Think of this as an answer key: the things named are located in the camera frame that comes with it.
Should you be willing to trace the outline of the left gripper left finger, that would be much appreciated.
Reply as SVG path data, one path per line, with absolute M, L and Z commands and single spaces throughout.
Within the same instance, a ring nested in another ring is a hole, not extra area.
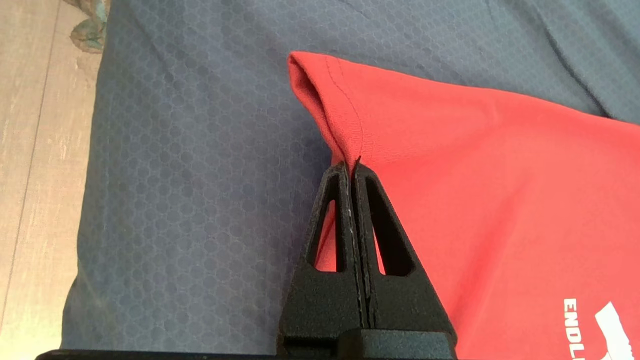
M 319 244 L 334 203 L 336 271 L 317 269 Z M 361 328 L 361 285 L 355 250 L 348 167 L 340 162 L 322 176 L 302 253 L 279 319 L 279 357 L 334 357 L 342 333 Z

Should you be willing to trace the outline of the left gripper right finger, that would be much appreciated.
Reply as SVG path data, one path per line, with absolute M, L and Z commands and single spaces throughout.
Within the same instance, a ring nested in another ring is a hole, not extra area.
M 358 162 L 351 182 L 361 284 L 353 358 L 456 358 L 457 333 L 377 174 Z

